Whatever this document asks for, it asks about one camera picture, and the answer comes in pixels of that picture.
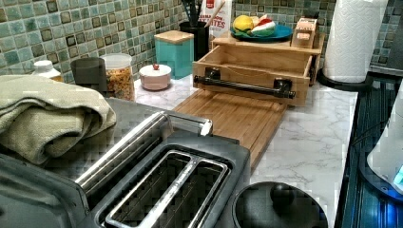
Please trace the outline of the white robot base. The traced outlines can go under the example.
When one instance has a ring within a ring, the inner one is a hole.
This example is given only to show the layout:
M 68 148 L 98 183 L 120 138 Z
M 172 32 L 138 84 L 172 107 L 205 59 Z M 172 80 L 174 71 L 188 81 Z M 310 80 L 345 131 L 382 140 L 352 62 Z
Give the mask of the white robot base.
M 396 94 L 391 116 L 376 145 L 365 158 L 361 174 L 381 194 L 402 202 L 403 90 Z

